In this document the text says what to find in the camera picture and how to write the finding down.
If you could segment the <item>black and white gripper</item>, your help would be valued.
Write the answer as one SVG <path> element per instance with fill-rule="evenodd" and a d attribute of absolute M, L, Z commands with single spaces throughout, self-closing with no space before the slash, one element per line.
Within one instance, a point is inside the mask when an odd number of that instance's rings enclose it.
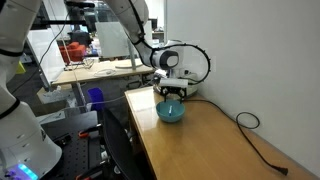
<path fill-rule="evenodd" d="M 178 101 L 182 104 L 185 99 L 188 81 L 185 79 L 162 78 L 159 86 L 160 94 L 164 97 L 164 102 L 167 102 L 168 94 L 177 94 L 179 96 Z"/>

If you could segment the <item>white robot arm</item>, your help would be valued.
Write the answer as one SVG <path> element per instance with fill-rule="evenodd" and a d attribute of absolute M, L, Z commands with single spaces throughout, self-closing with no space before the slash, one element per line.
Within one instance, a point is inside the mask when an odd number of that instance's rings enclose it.
<path fill-rule="evenodd" d="M 39 180 L 62 157 L 62 149 L 47 136 L 30 106 L 7 88 L 15 76 L 27 35 L 42 0 L 0 0 L 0 152 L 1 180 Z M 171 70 L 162 87 L 186 89 L 198 82 L 181 76 L 184 43 L 171 40 L 153 48 L 145 40 L 148 20 L 145 0 L 103 0 L 116 15 L 142 64 Z"/>

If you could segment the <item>black perforated robot base table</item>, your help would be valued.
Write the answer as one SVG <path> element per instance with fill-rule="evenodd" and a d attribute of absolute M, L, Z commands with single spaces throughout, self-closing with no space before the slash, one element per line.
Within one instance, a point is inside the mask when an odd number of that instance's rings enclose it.
<path fill-rule="evenodd" d="M 81 130 L 97 124 L 96 111 L 42 124 L 53 141 L 59 145 L 62 140 L 66 143 L 58 164 L 40 180 L 76 180 L 78 175 L 99 164 L 102 161 L 99 133 L 94 131 L 86 138 L 78 136 Z"/>

